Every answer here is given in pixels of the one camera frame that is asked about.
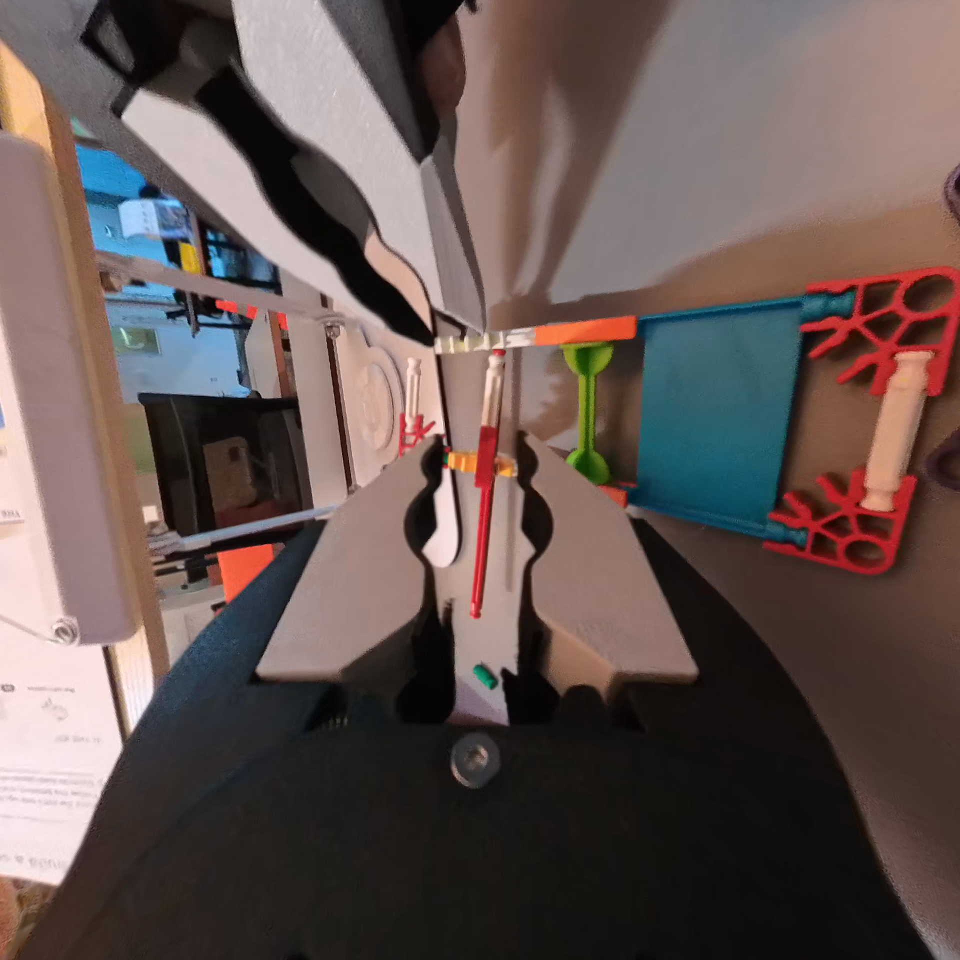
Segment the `person's right hand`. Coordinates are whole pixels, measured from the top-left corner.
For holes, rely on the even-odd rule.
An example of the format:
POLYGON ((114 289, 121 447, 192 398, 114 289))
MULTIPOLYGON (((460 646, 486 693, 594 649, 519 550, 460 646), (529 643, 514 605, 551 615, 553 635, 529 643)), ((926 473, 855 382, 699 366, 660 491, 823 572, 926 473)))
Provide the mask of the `person's right hand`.
POLYGON ((424 44, 416 69, 438 121, 447 121, 461 103, 467 80, 458 14, 451 15, 424 44))

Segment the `white metal stand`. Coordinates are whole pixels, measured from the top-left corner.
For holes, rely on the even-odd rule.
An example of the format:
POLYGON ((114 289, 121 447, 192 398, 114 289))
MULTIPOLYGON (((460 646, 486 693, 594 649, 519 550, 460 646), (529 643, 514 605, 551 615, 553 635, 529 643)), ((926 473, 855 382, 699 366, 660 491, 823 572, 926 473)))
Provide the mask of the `white metal stand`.
POLYGON ((96 642, 116 723, 169 669, 97 251, 65 110, 2 44, 2 640, 96 642))

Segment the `orange object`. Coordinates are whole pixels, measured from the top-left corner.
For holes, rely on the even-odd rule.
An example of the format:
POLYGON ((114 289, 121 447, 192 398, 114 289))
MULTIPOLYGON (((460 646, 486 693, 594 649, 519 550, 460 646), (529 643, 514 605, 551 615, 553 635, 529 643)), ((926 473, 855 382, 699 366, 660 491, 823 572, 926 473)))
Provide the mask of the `orange object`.
POLYGON ((231 603, 275 558, 275 546, 262 544, 218 551, 217 567, 225 603, 231 603))

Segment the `colourful toy construction model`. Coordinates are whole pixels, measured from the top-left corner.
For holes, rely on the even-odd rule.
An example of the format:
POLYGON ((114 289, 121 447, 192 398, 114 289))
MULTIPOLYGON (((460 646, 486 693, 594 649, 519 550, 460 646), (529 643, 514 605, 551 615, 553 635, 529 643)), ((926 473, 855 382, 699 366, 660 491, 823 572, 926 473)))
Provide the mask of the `colourful toy construction model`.
POLYGON ((658 315, 436 336, 438 356, 559 348, 578 379, 578 440, 567 462, 623 507, 753 537, 781 556, 880 575, 898 558, 918 477, 910 468, 929 399, 958 341, 952 267, 810 284, 802 295, 658 315), (864 465, 822 474, 818 499, 781 491, 804 341, 813 361, 849 352, 839 385, 870 377, 879 398, 864 465), (639 339, 635 482, 616 485, 596 449, 596 379, 618 343, 639 339))

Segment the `blue rod snowflake assembly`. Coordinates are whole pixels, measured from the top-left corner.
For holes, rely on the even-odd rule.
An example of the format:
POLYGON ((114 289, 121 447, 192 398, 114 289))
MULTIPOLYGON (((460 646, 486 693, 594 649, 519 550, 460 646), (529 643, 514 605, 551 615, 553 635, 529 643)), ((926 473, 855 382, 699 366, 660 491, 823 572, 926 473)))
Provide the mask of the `blue rod snowflake assembly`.
POLYGON ((928 479, 944 489, 959 492, 959 428, 953 430, 926 457, 928 479))

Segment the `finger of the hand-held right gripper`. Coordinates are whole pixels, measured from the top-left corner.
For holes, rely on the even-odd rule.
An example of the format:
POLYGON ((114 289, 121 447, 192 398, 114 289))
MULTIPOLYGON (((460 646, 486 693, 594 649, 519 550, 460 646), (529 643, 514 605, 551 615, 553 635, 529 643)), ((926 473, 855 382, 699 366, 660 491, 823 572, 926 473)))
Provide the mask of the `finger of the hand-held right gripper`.
POLYGON ((335 162, 286 131, 234 67, 206 78, 186 102, 138 88, 121 119, 259 254, 318 293, 400 337, 433 333, 369 261, 377 220, 335 162))
POLYGON ((308 2, 319 1, 235 2, 246 78, 286 132, 351 178, 377 223, 368 238, 406 264, 429 305, 485 332, 483 280, 454 164, 456 112, 440 121, 432 150, 416 157, 329 16, 309 13, 308 2))

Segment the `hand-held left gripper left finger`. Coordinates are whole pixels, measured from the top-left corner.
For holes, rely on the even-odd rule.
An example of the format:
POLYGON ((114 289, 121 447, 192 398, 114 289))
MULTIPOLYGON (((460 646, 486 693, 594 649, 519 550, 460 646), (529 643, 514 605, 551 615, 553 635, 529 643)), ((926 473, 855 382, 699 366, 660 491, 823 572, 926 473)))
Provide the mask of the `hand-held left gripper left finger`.
POLYGON ((371 694, 408 723, 450 718, 451 611, 425 555, 444 453, 441 438, 427 438, 333 512, 259 661, 259 679, 371 694))

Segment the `printed instruction sheet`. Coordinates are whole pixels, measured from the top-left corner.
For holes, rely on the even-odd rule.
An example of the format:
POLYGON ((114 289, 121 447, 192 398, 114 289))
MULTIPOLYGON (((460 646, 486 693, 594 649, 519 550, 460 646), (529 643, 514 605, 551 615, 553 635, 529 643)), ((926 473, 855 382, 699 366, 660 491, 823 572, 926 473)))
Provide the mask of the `printed instruction sheet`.
POLYGON ((1 867, 57 885, 122 745, 106 655, 72 640, 2 354, 1 867))

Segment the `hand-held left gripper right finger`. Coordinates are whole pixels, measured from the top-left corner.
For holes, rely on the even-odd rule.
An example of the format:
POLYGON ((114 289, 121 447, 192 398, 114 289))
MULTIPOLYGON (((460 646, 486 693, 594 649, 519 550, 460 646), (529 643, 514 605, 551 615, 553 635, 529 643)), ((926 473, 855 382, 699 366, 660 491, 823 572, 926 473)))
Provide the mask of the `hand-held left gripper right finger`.
POLYGON ((517 437, 521 581, 509 723, 546 724, 571 690, 613 707, 639 683, 699 669, 625 508, 531 433, 517 437))

